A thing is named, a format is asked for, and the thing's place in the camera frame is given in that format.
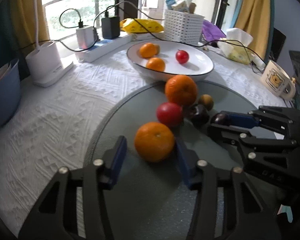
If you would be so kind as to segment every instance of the white plastic basket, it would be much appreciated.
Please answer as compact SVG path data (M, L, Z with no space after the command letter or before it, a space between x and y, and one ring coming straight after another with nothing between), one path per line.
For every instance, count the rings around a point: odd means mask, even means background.
M165 40L198 45L202 32L203 16L165 10L164 19Z

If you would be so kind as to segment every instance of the mug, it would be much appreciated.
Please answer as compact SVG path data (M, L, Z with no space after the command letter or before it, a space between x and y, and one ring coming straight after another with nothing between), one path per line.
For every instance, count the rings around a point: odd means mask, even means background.
M292 99L296 93L295 84L290 80L288 74L275 62L269 60L261 76L261 82L275 96L283 99Z

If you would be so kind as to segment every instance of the black power adapter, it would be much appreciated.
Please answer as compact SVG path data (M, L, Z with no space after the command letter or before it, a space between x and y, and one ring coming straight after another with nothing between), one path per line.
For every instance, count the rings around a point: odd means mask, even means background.
M105 12L105 18L101 19L102 37L104 39L115 39L120 36L119 16L108 17L108 11Z

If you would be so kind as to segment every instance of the red tomato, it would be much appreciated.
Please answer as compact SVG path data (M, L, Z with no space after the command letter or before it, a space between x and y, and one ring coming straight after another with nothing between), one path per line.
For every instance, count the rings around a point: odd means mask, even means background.
M178 50L176 53L176 60L180 64L184 64L189 60L189 54L185 50Z
M159 105L156 115L160 123L169 127L178 126L183 121L182 107L171 102Z

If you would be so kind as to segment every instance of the blue bucket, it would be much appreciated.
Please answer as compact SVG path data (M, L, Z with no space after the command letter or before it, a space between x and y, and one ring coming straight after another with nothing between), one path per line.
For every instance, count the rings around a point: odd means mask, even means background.
M10 61L12 68L0 80L0 126L8 122L16 112L20 101L18 59Z

